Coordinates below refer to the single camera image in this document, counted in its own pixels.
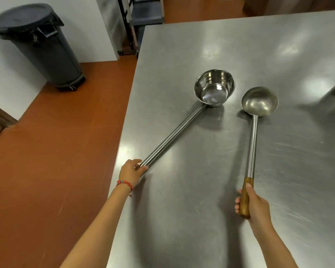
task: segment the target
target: beaded bracelet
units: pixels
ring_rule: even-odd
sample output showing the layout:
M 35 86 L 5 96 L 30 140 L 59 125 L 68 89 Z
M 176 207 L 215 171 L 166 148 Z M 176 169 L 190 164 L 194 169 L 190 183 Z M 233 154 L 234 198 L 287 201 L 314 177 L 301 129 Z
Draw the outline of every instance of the beaded bracelet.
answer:
M 128 185 L 130 187 L 130 192 L 133 191 L 133 188 L 134 188 L 133 185 L 130 182 L 127 182 L 126 180 L 117 180 L 116 187 L 121 183 L 124 183 L 124 184 Z

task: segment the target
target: wooden handle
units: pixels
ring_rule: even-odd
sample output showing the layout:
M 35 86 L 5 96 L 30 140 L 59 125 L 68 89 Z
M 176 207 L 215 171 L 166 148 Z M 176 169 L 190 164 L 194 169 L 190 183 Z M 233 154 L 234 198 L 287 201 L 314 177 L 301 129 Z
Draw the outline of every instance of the wooden handle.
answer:
M 249 183 L 253 187 L 253 179 L 249 177 L 244 178 L 241 201 L 239 203 L 239 214 L 245 219 L 250 219 L 251 216 L 249 214 L 249 196 L 246 190 L 247 183 Z

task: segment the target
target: gray trash can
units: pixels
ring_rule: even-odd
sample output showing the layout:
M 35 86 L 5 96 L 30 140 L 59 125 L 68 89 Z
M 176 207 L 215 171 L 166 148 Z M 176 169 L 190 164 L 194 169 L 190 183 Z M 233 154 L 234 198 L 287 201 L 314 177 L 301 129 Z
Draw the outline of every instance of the gray trash can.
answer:
M 59 90 L 76 90 L 86 78 L 61 26 L 48 4 L 26 4 L 0 13 L 0 38 L 13 42 Z

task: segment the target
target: floor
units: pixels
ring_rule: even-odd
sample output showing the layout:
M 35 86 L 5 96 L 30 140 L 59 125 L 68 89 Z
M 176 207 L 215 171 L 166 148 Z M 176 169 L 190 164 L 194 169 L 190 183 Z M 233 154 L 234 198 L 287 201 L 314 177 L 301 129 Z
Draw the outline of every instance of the floor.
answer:
M 243 17 L 242 0 L 164 0 L 166 23 Z M 59 267 L 107 199 L 136 58 L 84 63 L 0 134 L 0 267 Z

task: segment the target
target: metal countertop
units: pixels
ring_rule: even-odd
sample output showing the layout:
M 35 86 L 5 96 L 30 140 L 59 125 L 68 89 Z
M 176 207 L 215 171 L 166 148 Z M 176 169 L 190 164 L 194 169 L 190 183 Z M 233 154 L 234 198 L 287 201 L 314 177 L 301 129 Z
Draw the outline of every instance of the metal countertop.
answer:
M 236 90 L 182 132 L 128 198 L 107 267 L 265 267 L 234 213 L 251 117 L 242 95 L 279 97 L 259 119 L 255 190 L 300 268 L 335 267 L 335 11 L 189 22 L 145 29 L 111 189 L 127 159 L 144 159 L 194 110 L 212 68 Z

